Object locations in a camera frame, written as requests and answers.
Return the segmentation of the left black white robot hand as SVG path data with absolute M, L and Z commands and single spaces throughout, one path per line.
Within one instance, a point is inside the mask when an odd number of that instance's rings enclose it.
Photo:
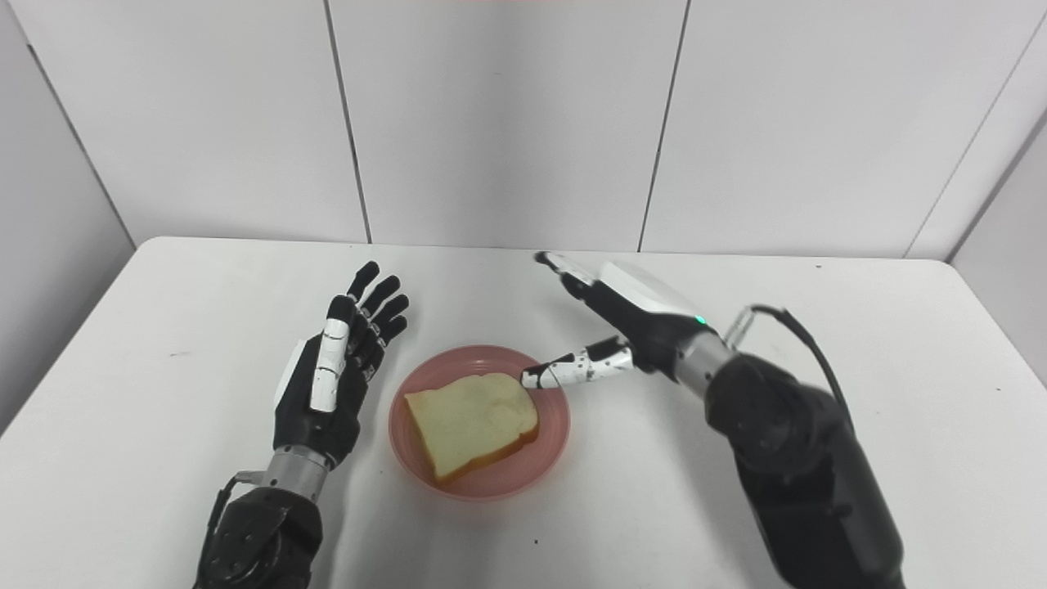
M 322 331 L 292 355 L 274 411 L 274 450 L 314 452 L 330 469 L 354 450 L 370 382 L 407 329 L 400 278 L 379 275 L 376 260 L 359 268 L 344 294 L 330 300 Z

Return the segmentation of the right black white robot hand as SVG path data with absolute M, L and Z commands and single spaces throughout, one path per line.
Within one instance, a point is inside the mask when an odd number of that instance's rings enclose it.
M 704 398 L 711 381 L 735 357 L 690 299 L 638 266 L 606 262 L 591 275 L 553 251 L 538 251 L 535 260 L 552 269 L 569 294 L 617 335 L 524 369 L 519 381 L 528 390 L 563 388 L 638 369 L 664 373 Z

